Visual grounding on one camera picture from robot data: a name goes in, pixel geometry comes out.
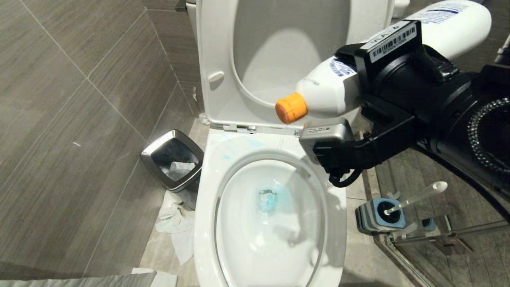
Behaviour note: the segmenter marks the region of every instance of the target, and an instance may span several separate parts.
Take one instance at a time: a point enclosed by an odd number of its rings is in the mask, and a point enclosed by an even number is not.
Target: white plastic bottle
[[[446,0],[405,18],[420,20],[422,42],[448,59],[453,59],[482,43],[491,28],[491,14],[482,5],[469,0]],[[373,35],[381,37],[402,26],[396,23]],[[276,113],[284,124],[305,115],[338,117],[362,102],[357,73],[331,57],[320,63],[296,85],[296,92],[276,102]]]

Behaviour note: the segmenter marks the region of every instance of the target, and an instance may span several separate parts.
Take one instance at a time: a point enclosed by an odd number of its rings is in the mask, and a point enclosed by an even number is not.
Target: toilet brush handle
[[[448,183],[445,181],[436,181],[433,184],[427,186],[424,190],[422,190],[420,193],[418,193],[415,196],[411,196],[409,199],[402,201],[400,204],[390,208],[386,209],[384,213],[386,215],[390,215],[390,213],[395,212],[397,210],[400,210],[406,206],[413,205],[416,202],[429,198],[433,195],[440,194],[448,187]]]

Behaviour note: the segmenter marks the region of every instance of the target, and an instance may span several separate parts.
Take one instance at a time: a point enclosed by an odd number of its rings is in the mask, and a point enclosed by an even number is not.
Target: toilet
[[[301,148],[310,118],[286,126],[274,102],[337,48],[386,27],[392,9],[381,0],[188,3],[211,122],[194,229],[201,286],[338,286],[346,190]]]

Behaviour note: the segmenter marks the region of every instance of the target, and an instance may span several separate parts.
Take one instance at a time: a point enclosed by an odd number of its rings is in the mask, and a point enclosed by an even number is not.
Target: barcode
[[[416,35],[416,25],[408,27],[399,34],[395,34],[387,41],[383,42],[381,45],[376,46],[372,51],[369,52],[370,60],[372,63],[379,60],[397,47],[416,37]]]

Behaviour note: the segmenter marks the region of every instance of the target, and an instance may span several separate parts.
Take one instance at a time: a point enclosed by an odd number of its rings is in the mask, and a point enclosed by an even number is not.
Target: orange bottle cap
[[[292,93],[283,100],[276,101],[276,114],[282,123],[289,125],[308,113],[303,96]]]

